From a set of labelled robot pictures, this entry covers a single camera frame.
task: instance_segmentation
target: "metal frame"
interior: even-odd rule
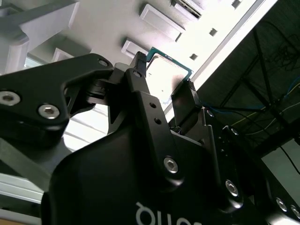
[[[257,34],[256,27],[253,28],[253,36],[255,40],[255,45],[257,48],[257,55],[253,58],[245,72],[240,76],[239,80],[234,84],[234,86],[230,89],[228,94],[225,96],[223,101],[221,102],[220,106],[211,106],[212,108],[219,109],[219,110],[228,110],[228,111],[245,111],[245,112],[257,112],[262,113],[269,111],[277,120],[278,122],[283,126],[287,127],[288,122],[283,118],[283,116],[280,115],[280,113],[275,108],[275,100],[272,95],[272,91],[270,88],[270,82],[268,78],[268,72],[266,70],[265,61],[263,58],[263,52],[261,50],[261,45],[259,41],[259,37]],[[251,82],[247,79],[247,76],[252,71],[254,66],[260,62],[263,79],[266,85],[267,94],[269,97],[269,101],[267,101],[261,93],[251,84]],[[225,107],[226,103],[230,100],[230,98],[233,96],[233,94],[236,92],[236,90],[239,88],[240,85],[244,84],[248,89],[257,97],[257,99],[265,106],[265,110],[260,109],[248,109],[248,108],[231,108],[231,107]]]

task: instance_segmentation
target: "black cable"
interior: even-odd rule
[[[229,112],[232,112],[232,113],[236,113],[242,117],[245,117],[247,120],[249,121],[252,121],[255,125],[257,125],[259,128],[261,128],[264,132],[266,132],[269,136],[271,136],[271,134],[265,130],[265,128],[263,128],[261,125],[259,125],[258,123],[256,123],[254,120],[248,118],[247,116],[239,113],[239,112],[236,112],[236,111],[229,111]],[[293,165],[294,169],[296,170],[296,172],[300,175],[300,171],[298,170],[297,166],[295,165],[295,163],[293,162],[293,160],[290,158],[290,156],[287,154],[287,152],[282,148],[282,146],[279,145],[279,148],[281,148],[281,150],[285,153],[286,157],[288,158],[288,160],[291,162],[291,164]]]
[[[278,51],[275,52],[275,56],[272,57],[273,59],[270,60],[269,62],[281,64],[280,68],[284,68],[285,71],[293,71],[295,69],[298,69],[299,67],[295,67],[295,66],[300,57],[300,51],[290,41],[290,38],[292,38],[292,37],[295,37],[299,41],[298,36],[296,34],[292,34],[289,37],[286,37],[284,35],[284,33],[273,23],[271,23],[269,21],[261,21],[259,24],[262,24],[262,23],[266,23],[266,24],[272,26],[280,34],[280,36],[285,40],[278,48]],[[294,52],[291,52],[291,49],[289,49],[288,46],[283,46],[283,44],[285,42],[288,43],[288,46],[290,46],[294,50]]]
[[[295,170],[297,171],[297,173],[300,175],[299,170],[297,169],[296,165],[294,164],[294,162],[292,161],[292,159],[290,158],[290,156],[288,155],[288,153],[284,150],[284,148],[282,148],[282,146],[280,146],[280,148],[285,153],[286,157],[289,159],[289,161],[291,162],[291,164],[293,165],[293,167],[295,168]]]

